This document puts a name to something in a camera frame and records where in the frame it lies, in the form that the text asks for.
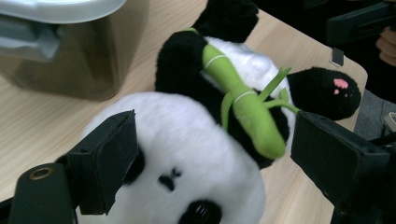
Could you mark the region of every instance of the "wooden table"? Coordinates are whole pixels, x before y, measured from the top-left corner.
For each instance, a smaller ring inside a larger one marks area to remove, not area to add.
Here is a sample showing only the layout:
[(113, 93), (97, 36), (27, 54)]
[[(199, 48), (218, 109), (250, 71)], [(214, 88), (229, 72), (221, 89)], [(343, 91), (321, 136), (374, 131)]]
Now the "wooden table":
[[(83, 127), (105, 106), (127, 93), (152, 91), (155, 60), (165, 39), (192, 25), (204, 0), (150, 0), (148, 25), (119, 94), (90, 102), (24, 91), (0, 78), (0, 201), (12, 197), (17, 178), (26, 170), (56, 160), (79, 140)], [(313, 65), (347, 72), (365, 86), (366, 72), (346, 58), (329, 63), (332, 50), (285, 23), (261, 12), (247, 44), (291, 72)], [(353, 130), (357, 115), (339, 123)], [(332, 205), (289, 157), (262, 171), (267, 202), (261, 223), (330, 223)]]

